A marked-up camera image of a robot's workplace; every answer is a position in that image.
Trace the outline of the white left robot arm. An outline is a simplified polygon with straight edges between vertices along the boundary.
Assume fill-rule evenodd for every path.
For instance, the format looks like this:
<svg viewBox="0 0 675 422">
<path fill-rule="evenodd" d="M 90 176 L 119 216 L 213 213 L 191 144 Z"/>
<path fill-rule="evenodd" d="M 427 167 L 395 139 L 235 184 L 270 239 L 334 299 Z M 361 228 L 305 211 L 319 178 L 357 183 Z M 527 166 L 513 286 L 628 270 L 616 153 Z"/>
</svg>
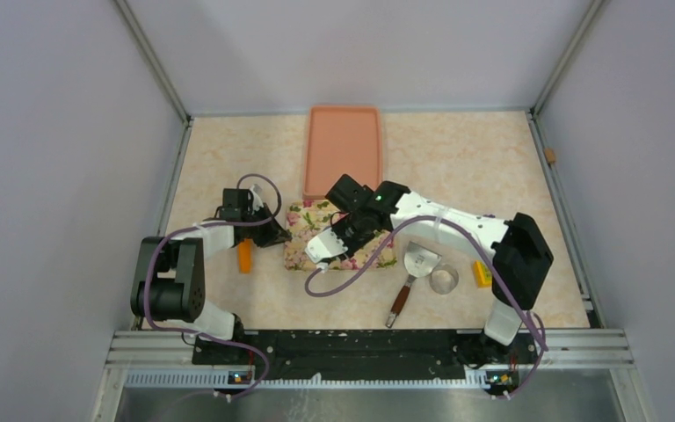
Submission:
<svg viewBox="0 0 675 422">
<path fill-rule="evenodd" d="M 214 353 L 226 363 L 243 358 L 247 341 L 235 332 L 235 314 L 207 299 L 205 261 L 250 240 L 258 248 L 292 237 L 259 195 L 259 187 L 226 188 L 216 215 L 171 237 L 142 239 L 130 295 L 132 313 L 169 322 L 189 334 L 214 338 Z"/>
</svg>

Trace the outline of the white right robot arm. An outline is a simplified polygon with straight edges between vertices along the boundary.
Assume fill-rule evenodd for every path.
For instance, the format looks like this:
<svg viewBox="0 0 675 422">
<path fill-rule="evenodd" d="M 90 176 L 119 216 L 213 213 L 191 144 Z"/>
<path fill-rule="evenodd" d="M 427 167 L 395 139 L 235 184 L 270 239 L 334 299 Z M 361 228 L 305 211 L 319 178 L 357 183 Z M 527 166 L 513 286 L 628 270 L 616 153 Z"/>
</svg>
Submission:
<svg viewBox="0 0 675 422">
<path fill-rule="evenodd" d="M 515 352 L 515 337 L 525 326 L 542 345 L 527 313 L 536 303 L 554 256 L 535 219 L 523 213 L 509 220 L 473 215 L 443 206 L 391 181 L 377 188 L 362 186 L 343 175 L 327 199 L 343 217 L 310 239 L 308 258 L 324 269 L 334 260 L 352 257 L 381 232 L 422 237 L 478 257 L 493 277 L 495 297 L 483 327 L 480 349 L 492 362 Z"/>
</svg>

